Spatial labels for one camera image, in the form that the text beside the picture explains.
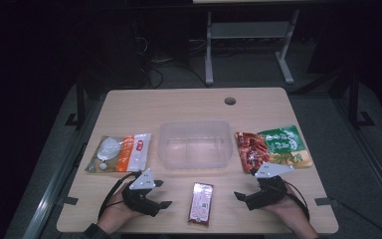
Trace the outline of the black metal stand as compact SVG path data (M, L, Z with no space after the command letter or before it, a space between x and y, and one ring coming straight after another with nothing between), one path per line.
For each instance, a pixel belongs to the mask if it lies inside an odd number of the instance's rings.
M76 99L77 99L77 112L70 114L66 120L66 125L74 126L76 130L79 130L86 118L86 106L85 106L85 87L84 81L81 77L78 77L76 83Z
M373 126L374 121L368 112L358 110L358 96L359 79L357 74L352 72L349 84L348 119L356 129L360 129L362 126Z

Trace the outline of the orange white food pouch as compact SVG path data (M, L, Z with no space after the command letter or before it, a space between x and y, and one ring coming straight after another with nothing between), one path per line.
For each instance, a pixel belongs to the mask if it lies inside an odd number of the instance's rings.
M136 172L145 169L151 134L103 136L86 171L89 173Z

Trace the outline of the person's left hand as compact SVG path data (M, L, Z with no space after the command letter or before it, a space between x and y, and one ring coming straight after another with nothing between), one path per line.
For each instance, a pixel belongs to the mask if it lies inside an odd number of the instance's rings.
M106 209L97 221L97 226L110 235L118 231L128 221L141 216L141 213L129 209L124 203L122 192L123 185L109 200Z

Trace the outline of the grey metal floor rail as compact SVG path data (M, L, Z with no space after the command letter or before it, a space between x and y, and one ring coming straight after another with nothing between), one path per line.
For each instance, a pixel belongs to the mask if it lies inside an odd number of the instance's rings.
M336 123L330 126L330 137L335 141L346 165L342 174L353 176L366 182L361 191L367 193L367 198L374 200L373 193L377 193L377 201L382 200L382 144L376 139L382 139L379 126L366 126L365 129L378 129L378 134L368 135L361 129L355 128L347 118L347 110L342 100L330 99L334 107L332 116Z
M28 188L25 205L30 214L26 216L27 226L22 239L40 239L52 218L65 185L82 159L96 118L103 101L86 100L86 118L81 126L68 124L73 111L56 122L39 158Z

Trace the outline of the white metal table frame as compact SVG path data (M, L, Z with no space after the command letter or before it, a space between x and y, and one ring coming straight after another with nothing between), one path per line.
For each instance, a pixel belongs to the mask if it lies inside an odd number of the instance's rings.
M296 26L299 10L292 12L288 21L270 22L226 22L212 21L212 13L207 14L206 27L206 55L205 55L205 83L214 84L212 65L212 41L224 39L283 39L284 44L280 51L276 52L277 62L282 71L285 82L288 85L294 83L294 79L287 65L287 50Z

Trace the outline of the clear plastic container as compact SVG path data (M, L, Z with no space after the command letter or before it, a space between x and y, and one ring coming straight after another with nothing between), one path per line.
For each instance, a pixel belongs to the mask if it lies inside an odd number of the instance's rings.
M157 152L169 169L224 168L233 152L230 125L224 120L163 123Z

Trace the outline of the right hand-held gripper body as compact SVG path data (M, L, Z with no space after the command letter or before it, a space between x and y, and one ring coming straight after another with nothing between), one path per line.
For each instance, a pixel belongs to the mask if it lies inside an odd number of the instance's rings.
M281 201L287 192L281 175L294 170L291 165L264 162L258 169L257 179L260 190L246 196L245 202L250 210L259 209Z

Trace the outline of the green red food pouch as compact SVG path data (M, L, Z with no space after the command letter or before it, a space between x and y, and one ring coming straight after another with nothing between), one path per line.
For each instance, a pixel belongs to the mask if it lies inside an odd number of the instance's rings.
M245 173L257 171L264 163L310 167L312 158L295 125L257 133L236 133L238 153Z

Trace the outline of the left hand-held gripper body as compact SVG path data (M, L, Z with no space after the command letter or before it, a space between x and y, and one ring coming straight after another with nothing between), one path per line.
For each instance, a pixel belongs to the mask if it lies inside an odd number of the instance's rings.
M122 192L124 204L131 210L144 215L156 216L159 212L159 203L156 203L146 197L146 195L155 188L153 171L150 168L144 171L136 172L135 179L126 184Z

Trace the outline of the small dark red snack packet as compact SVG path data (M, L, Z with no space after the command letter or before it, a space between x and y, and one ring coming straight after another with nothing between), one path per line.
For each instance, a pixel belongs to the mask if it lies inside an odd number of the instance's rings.
M195 182L188 215L190 223L208 226L214 187L211 184Z

